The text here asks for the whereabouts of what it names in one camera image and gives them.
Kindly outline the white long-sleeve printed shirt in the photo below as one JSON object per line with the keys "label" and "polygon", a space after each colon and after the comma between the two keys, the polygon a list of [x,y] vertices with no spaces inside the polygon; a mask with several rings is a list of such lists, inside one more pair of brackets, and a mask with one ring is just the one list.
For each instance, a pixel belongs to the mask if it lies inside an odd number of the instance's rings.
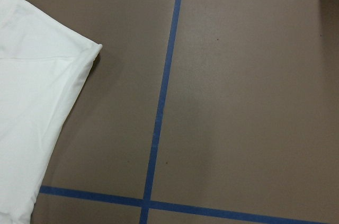
{"label": "white long-sleeve printed shirt", "polygon": [[25,0],[1,0],[1,223],[29,223],[50,157],[102,45]]}

